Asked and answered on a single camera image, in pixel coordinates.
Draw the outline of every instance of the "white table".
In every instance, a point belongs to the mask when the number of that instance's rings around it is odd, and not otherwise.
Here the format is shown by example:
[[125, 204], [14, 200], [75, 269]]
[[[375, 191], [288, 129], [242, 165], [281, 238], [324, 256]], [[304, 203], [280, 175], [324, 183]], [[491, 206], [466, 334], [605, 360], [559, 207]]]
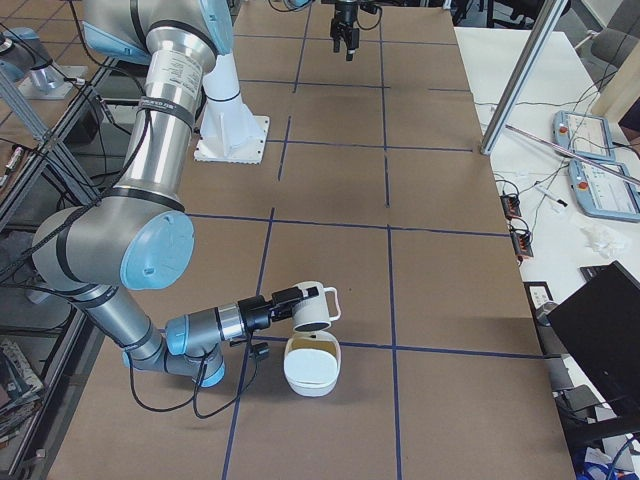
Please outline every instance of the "white table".
[[[483, 104], [497, 104], [500, 100], [529, 32], [481, 28], [455, 30], [478, 118], [486, 127], [494, 107]], [[577, 105], [517, 105], [507, 123], [546, 140], [553, 140], [552, 122], [557, 111], [575, 108], [579, 113], [589, 112], [595, 102], [596, 88], [579, 57], [564, 33], [554, 32], [518, 103], [564, 104], [579, 100], [585, 91], [594, 95]], [[627, 143], [617, 124], [611, 124], [610, 128], [615, 142]], [[633, 152], [616, 149], [616, 159], [627, 165], [631, 175], [636, 178], [640, 176], [640, 161]], [[547, 178], [556, 171], [562, 160], [550, 148], [506, 130], [491, 154], [491, 165], [496, 176], [512, 181], [520, 190]], [[560, 207], [535, 189], [521, 195], [522, 216], [532, 228], [535, 211], [540, 205], [532, 245], [534, 258], [525, 260], [520, 268], [523, 281], [546, 281], [554, 300], [560, 303], [584, 285], [579, 271], [581, 266], [609, 264], [619, 260], [636, 278], [640, 278], [638, 224], [583, 215], [573, 197], [566, 169], [560, 171], [551, 186], [548, 182], [544, 185], [565, 200], [568, 207]], [[502, 191], [501, 184], [498, 184], [498, 189]], [[505, 186], [505, 189], [507, 192], [513, 191], [509, 186]], [[588, 237], [581, 229], [584, 225], [605, 225], [627, 237], [630, 244], [625, 250], [605, 258], [589, 246]], [[589, 385], [603, 400], [572, 358], [566, 358], [565, 364], [575, 385]], [[634, 463], [636, 471], [640, 471], [640, 462], [634, 458]]]

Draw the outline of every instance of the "blue and white device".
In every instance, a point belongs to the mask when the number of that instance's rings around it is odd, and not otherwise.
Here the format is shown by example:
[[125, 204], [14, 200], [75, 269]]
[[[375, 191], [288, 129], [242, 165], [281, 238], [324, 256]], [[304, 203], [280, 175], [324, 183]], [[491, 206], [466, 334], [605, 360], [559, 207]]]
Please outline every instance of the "blue and white device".
[[[629, 175], [622, 163], [607, 164], [607, 168]], [[640, 222], [640, 194], [633, 185], [576, 159], [569, 162], [569, 176], [576, 200], [586, 215]]]
[[553, 119], [555, 141], [570, 152], [603, 163], [615, 163], [609, 122], [604, 117], [560, 111]]

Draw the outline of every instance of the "black monitor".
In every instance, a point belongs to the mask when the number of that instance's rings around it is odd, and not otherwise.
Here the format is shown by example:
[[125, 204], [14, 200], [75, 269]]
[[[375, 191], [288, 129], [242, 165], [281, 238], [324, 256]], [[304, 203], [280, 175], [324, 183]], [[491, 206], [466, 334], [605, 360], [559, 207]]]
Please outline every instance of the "black monitor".
[[549, 321], [618, 418], [568, 431], [570, 446], [640, 431], [640, 282], [613, 262]]

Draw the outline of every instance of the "blue cable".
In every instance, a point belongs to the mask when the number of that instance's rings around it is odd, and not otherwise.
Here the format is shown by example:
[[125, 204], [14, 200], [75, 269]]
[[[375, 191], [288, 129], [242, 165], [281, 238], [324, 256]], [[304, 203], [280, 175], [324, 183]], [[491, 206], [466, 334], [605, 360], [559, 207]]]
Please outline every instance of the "blue cable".
[[605, 480], [613, 480], [613, 475], [614, 475], [614, 472], [616, 471], [616, 464], [618, 463], [618, 460], [620, 460], [620, 457], [622, 456], [622, 452], [624, 452], [631, 445], [631, 442], [633, 442], [635, 438], [636, 437], [631, 437], [629, 440], [627, 440], [624, 443], [624, 445], [622, 445], [622, 447], [620, 447], [620, 450], [618, 450], [618, 453], [616, 453], [616, 456], [613, 457], [613, 461], [611, 462], [611, 467], [609, 468], [609, 472], [607, 473], [607, 477], [605, 478]]

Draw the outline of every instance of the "mug handle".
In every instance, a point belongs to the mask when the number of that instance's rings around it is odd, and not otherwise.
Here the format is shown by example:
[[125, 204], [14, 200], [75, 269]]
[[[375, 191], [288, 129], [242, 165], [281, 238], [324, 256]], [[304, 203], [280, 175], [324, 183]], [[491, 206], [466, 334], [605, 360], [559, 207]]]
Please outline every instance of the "mug handle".
[[324, 292], [333, 292], [333, 296], [336, 299], [336, 310], [338, 310], [338, 315], [336, 315], [335, 317], [329, 317], [329, 320], [334, 322], [340, 318], [340, 315], [342, 315], [342, 312], [340, 311], [340, 304], [338, 303], [338, 291], [335, 289], [335, 287], [325, 287]]

